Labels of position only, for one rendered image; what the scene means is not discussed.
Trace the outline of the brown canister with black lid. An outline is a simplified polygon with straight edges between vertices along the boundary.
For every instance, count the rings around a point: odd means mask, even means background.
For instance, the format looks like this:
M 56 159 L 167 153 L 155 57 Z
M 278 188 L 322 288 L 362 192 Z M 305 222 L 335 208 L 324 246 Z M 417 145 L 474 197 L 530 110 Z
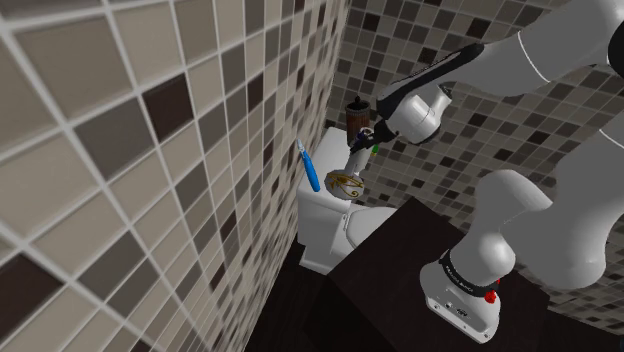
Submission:
M 370 124 L 370 103 L 356 96 L 345 107 L 347 143 L 352 146 L 358 133 Z

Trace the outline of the white vase with gold pattern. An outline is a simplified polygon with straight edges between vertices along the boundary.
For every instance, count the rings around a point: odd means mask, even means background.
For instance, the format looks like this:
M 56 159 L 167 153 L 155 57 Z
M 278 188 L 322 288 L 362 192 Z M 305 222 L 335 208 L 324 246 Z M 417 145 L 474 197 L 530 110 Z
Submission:
M 372 148 L 362 148 L 349 155 L 345 166 L 342 169 L 335 169 L 329 172 L 324 180 L 326 190 L 336 198 L 342 200 L 355 200 L 359 198 L 365 190 L 364 180 L 360 172 L 365 168 Z

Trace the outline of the blue toothbrush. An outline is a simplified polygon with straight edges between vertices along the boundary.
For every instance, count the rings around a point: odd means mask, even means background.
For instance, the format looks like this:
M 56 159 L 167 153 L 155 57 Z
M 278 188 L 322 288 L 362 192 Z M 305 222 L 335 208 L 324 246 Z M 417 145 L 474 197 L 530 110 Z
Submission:
M 312 163 L 311 157 L 308 155 L 302 141 L 300 139 L 296 140 L 296 144 L 297 144 L 297 148 L 299 150 L 299 154 L 301 157 L 301 160 L 303 162 L 304 165 L 304 169 L 306 172 L 306 176 L 308 179 L 308 182 L 311 186 L 311 189 L 314 192 L 319 192 L 321 187 L 320 187 L 320 183 L 319 183 L 319 179 L 316 173 L 316 170 L 314 168 L 314 165 Z

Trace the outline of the white toilet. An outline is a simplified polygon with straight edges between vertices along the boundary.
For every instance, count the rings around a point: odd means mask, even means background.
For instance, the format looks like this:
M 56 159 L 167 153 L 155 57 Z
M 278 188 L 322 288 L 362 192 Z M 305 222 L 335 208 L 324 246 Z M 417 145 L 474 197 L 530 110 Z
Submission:
M 350 154 L 347 132 L 328 128 L 311 157 L 320 191 L 311 189 L 307 176 L 297 188 L 297 240 L 304 246 L 300 265 L 322 275 L 332 271 L 395 212 L 391 207 L 359 205 L 358 198 L 342 200 L 326 190 L 326 175 L 342 169 Z

